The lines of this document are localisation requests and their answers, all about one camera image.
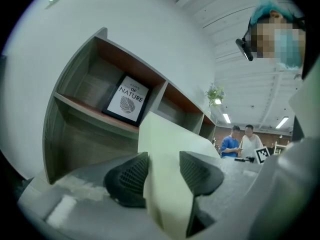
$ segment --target white cloth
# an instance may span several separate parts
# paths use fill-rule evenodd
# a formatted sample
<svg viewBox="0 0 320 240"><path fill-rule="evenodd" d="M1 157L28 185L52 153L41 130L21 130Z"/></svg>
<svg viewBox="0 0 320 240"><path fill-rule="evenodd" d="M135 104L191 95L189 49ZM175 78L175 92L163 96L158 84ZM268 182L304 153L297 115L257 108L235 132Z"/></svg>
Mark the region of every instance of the white cloth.
<svg viewBox="0 0 320 240"><path fill-rule="evenodd" d="M239 148L243 149L241 151L241 156L240 156L241 158L246 158L246 157L255 158L256 154L254 150L258 148L263 148L263 145L258 135L253 134L250 138L244 135L242 137Z"/></svg>

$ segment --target green plant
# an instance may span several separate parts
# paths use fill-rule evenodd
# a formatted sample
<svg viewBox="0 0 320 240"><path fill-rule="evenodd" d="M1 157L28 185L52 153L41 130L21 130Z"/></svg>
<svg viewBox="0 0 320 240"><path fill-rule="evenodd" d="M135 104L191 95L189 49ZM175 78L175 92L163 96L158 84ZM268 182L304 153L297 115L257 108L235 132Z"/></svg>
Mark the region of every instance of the green plant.
<svg viewBox="0 0 320 240"><path fill-rule="evenodd" d="M216 107L216 100L220 100L221 102L224 100L225 92L224 88L221 86L215 87L212 83L209 90L205 92L206 97L209 99L209 107Z"/></svg>

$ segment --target face mask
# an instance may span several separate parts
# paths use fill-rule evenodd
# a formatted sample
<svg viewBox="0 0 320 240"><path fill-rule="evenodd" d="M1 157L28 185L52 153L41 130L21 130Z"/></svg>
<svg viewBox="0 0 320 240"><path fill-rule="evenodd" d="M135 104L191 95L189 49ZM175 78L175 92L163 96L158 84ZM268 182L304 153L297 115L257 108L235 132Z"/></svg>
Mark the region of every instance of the face mask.
<svg viewBox="0 0 320 240"><path fill-rule="evenodd" d="M275 63L287 70L298 70L302 66L299 52L299 36L292 29L274 30Z"/></svg>

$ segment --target ceiling light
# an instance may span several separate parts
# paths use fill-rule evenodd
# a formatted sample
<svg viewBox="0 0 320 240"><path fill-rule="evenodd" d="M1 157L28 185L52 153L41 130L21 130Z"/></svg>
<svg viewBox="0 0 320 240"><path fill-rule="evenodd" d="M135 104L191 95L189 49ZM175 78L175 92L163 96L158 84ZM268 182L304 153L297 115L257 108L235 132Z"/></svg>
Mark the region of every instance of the ceiling light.
<svg viewBox="0 0 320 240"><path fill-rule="evenodd" d="M277 125L276 129L279 129L281 126L283 126L284 123L285 123L288 119L289 119L289 117L288 117L288 116L285 116L285 117L281 120L281 122Z"/></svg>
<svg viewBox="0 0 320 240"><path fill-rule="evenodd" d="M229 119L228 114L223 114L223 116L224 116L225 121L226 121L228 124L231 124L231 121L230 121L230 119Z"/></svg>

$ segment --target leaf print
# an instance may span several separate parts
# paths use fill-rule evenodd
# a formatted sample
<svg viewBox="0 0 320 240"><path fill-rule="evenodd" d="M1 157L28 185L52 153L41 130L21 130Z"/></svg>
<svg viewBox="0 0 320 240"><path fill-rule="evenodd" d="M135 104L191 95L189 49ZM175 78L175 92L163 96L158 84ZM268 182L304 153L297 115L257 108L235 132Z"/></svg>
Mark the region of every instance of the leaf print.
<svg viewBox="0 0 320 240"><path fill-rule="evenodd" d="M125 96L121 96L120 108L122 109L122 111L124 113L129 114L135 110L136 106L130 98L125 97Z"/></svg>

